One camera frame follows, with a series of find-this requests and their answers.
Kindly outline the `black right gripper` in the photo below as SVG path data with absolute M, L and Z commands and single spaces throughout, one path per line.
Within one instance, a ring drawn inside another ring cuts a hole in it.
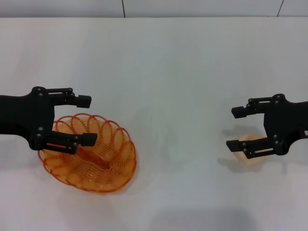
M 226 141 L 231 152 L 243 152 L 247 159 L 285 155 L 294 142 L 308 139 L 308 101 L 292 103 L 284 94 L 276 94 L 250 98 L 246 107 L 234 107 L 231 112 L 235 118 L 264 115 L 266 138 Z

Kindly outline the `orange plastic wire basket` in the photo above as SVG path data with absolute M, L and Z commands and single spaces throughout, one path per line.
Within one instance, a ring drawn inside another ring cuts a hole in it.
M 112 193 L 133 178 L 137 167 L 135 145 L 127 130 L 115 121 L 79 113 L 55 120 L 53 130 L 98 135 L 94 146 L 79 146 L 75 154 L 38 152 L 45 170 L 61 183 L 92 193 Z

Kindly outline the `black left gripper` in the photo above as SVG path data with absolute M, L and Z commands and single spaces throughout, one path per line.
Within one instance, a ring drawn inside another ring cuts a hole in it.
M 52 131 L 54 106 L 73 105 L 89 108 L 91 97 L 76 96 L 72 88 L 34 87 L 24 96 L 0 95 L 0 135 L 17 135 L 32 150 L 47 149 L 75 154 L 78 146 L 93 147 L 97 133 L 68 134 Z

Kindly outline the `pale round steamed bun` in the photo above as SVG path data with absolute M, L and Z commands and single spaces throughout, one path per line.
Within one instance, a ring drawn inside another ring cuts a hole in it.
M 264 136 L 262 136 L 259 133 L 252 133 L 252 134 L 245 134 L 238 138 L 239 141 L 251 141 L 251 140 L 257 140 L 262 139 Z M 265 160 L 265 157 L 257 157 L 257 158 L 251 158 L 248 159 L 243 152 L 234 152 L 234 155 L 237 157 L 239 162 L 247 165 L 247 166 L 255 166 L 260 163 L 262 163 Z

